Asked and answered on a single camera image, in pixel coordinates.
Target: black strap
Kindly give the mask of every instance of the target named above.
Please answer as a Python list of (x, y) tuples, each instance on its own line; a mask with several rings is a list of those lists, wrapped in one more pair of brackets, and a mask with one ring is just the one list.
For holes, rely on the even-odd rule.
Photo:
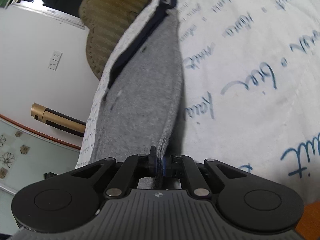
[(133, 40), (130, 46), (118, 57), (110, 70), (110, 78), (108, 88), (110, 89), (116, 78), (120, 75), (129, 60), (136, 54), (138, 49), (143, 45), (147, 38), (160, 25), (160, 23), (167, 16), (166, 10), (172, 9), (176, 6), (177, 0), (160, 0), (154, 15), (143, 27), (142, 31)]
[(9, 237), (11, 237), (11, 236), (0, 233), (0, 240), (6, 240), (6, 239), (8, 239)]

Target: gray textured panel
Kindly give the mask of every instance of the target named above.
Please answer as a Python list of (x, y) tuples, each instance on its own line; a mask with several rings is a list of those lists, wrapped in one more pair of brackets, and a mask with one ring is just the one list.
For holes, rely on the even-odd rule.
[(12, 240), (300, 240), (296, 232), (258, 236), (227, 224), (210, 202), (185, 190), (133, 189), (129, 196), (108, 200), (101, 212), (78, 229), (58, 234), (21, 230)]

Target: gold cylinder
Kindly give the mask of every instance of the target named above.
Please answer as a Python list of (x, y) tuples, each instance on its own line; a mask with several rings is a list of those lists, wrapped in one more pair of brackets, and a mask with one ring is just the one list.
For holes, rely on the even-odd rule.
[(41, 106), (41, 105), (38, 105), (36, 103), (33, 103), (32, 107), (31, 107), (31, 116), (42, 122), (42, 117), (44, 115), (44, 111), (45, 111), (45, 107), (44, 106)]
[(61, 125), (63, 127), (69, 128), (71, 130), (74, 130), (80, 133), (84, 133), (84, 130), (85, 130), (85, 125), (83, 124), (73, 122), (61, 116), (55, 115), (53, 113), (49, 113), (48, 111), (44, 111), (42, 122), (47, 123), (47, 121), (56, 123), (58, 125)]
[(84, 130), (86, 127), (85, 122), (58, 113), (44, 106), (34, 103), (31, 107), (31, 116), (34, 119), (57, 129), (75, 134), (77, 136), (84, 136)]

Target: white wall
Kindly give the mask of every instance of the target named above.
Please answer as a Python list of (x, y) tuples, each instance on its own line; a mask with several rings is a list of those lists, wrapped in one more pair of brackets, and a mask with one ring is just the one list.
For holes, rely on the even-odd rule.
[[(85, 55), (88, 29), (15, 6), (0, 8), (0, 113), (54, 138), (81, 146), (82, 138), (34, 120), (34, 102), (86, 122), (98, 79)], [(48, 64), (62, 57), (56, 71)]]

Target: gray sock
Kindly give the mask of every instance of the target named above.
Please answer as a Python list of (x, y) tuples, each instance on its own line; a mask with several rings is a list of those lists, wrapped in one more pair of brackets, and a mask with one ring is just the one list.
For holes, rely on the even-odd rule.
[(118, 162), (157, 147), (158, 177), (139, 187), (162, 183), (162, 161), (180, 103), (182, 63), (177, 10), (150, 35), (101, 101), (90, 163), (106, 157)]

